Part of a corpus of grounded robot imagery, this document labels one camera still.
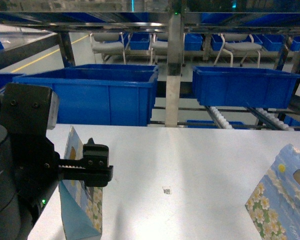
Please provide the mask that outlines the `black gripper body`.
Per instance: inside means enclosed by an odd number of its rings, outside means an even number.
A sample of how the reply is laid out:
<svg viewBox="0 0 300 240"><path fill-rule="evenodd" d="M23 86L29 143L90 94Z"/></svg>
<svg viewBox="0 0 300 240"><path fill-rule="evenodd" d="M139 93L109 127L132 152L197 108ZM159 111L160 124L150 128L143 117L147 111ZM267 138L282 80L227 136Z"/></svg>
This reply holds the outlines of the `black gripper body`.
<svg viewBox="0 0 300 240"><path fill-rule="evenodd" d="M0 109L0 125L8 131L19 196L49 198L59 181L83 181L86 187L105 187L113 178L109 148L90 138L79 160L62 159L47 130L57 123L60 99L49 87L8 83Z"/></svg>

